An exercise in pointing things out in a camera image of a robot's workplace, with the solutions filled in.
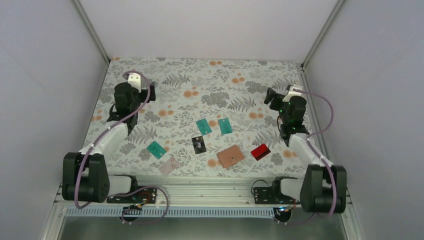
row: red card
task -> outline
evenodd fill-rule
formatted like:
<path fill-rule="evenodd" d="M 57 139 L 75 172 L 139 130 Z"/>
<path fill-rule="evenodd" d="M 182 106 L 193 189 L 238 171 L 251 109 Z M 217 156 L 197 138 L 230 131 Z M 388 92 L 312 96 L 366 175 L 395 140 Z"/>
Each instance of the red card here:
<path fill-rule="evenodd" d="M 255 148 L 250 153 L 253 155 L 253 157 L 256 159 L 256 161 L 261 160 L 261 158 L 265 157 L 270 153 L 270 149 L 263 143 L 262 145 Z"/>

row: pink card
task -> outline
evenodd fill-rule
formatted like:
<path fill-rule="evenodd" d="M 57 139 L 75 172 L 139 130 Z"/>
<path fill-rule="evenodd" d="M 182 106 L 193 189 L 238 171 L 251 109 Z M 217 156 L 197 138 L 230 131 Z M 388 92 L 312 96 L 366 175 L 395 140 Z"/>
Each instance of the pink card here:
<path fill-rule="evenodd" d="M 170 159 L 168 159 L 168 161 L 166 161 L 162 166 L 159 167 L 159 171 L 163 175 L 168 175 L 180 166 L 181 164 L 177 160 L 175 160 L 175 158 L 171 157 Z"/>

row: floral tablecloth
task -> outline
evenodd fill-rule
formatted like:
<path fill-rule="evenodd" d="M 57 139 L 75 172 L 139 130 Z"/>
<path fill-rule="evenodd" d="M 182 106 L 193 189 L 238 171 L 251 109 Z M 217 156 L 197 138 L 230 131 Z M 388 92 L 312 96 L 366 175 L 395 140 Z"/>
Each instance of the floral tablecloth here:
<path fill-rule="evenodd" d="M 114 86 L 128 70 L 156 83 L 156 101 L 139 111 L 138 124 L 106 159 L 109 174 L 161 175 L 159 167 L 174 157 L 181 166 L 172 176 L 275 177 L 305 171 L 296 153 L 280 139 L 276 111 L 264 104 L 267 88 L 280 93 L 300 84 L 293 62 L 188 58 L 115 57 L 112 59 L 91 119 L 85 145 L 105 129 L 114 103 Z M 195 154 L 197 120 L 206 118 L 212 132 L 203 136 L 207 152 Z M 222 135 L 218 119 L 229 118 L 233 133 Z M 310 130 L 306 114 L 304 124 Z M 159 160 L 146 147 L 156 141 L 167 151 Z M 251 151 L 266 144 L 271 153 L 256 161 Z M 216 154 L 238 145 L 245 159 L 223 168 Z"/>

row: orange flower pattern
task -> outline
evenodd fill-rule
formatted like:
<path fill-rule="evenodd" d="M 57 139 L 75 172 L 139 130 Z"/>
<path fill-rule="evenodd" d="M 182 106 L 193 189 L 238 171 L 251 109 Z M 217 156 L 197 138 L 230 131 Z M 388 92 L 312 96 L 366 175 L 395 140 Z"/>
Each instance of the orange flower pattern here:
<path fill-rule="evenodd" d="M 128 70 L 140 71 L 155 82 L 156 101 L 138 112 L 138 124 L 107 160 L 109 174 L 161 175 L 158 168 L 171 157 L 181 164 L 171 176 L 265 178 L 305 172 L 296 153 L 280 139 L 278 113 L 263 104 L 268 87 L 282 92 L 287 84 L 301 84 L 294 63 L 115 56 L 85 146 L 105 129 L 114 87 L 125 81 L 122 74 Z M 195 154 L 191 138 L 201 135 L 195 121 L 203 118 L 212 132 L 203 136 L 207 152 Z M 221 134 L 222 118 L 229 118 L 233 133 Z M 311 131 L 307 115 L 304 124 Z M 153 141 L 167 151 L 159 160 L 146 150 Z M 256 161 L 250 151 L 261 144 L 271 153 Z M 238 145 L 245 159 L 223 168 L 216 154 L 231 145 Z"/>

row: white wall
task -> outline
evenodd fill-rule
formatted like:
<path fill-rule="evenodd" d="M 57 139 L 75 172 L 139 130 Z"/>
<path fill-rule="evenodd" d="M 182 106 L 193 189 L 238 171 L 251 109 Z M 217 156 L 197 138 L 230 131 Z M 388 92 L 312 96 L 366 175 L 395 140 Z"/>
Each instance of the white wall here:
<path fill-rule="evenodd" d="M 350 0 L 306 67 L 368 240 L 424 239 L 424 1 Z M 328 107 L 317 100 L 322 125 Z"/>
<path fill-rule="evenodd" d="M 108 56 L 301 63 L 337 0 L 80 0 Z"/>
<path fill-rule="evenodd" d="M 0 239 L 39 239 L 107 66 L 70 0 L 0 6 Z"/>

